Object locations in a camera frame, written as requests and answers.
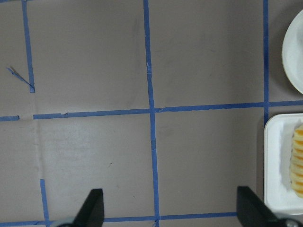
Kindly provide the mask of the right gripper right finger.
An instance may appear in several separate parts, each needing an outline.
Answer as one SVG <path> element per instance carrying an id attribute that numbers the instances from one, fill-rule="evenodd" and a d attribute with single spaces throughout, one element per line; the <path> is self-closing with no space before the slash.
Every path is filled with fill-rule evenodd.
<path id="1" fill-rule="evenodd" d="M 243 227 L 287 227 L 248 186 L 237 187 L 236 213 Z"/>

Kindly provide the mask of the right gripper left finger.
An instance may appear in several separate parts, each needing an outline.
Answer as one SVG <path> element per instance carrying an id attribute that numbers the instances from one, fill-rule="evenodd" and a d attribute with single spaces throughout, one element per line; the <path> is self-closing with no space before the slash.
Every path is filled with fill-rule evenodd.
<path id="1" fill-rule="evenodd" d="M 102 189 L 92 189 L 80 211 L 71 223 L 72 227 L 102 227 L 105 219 Z"/>

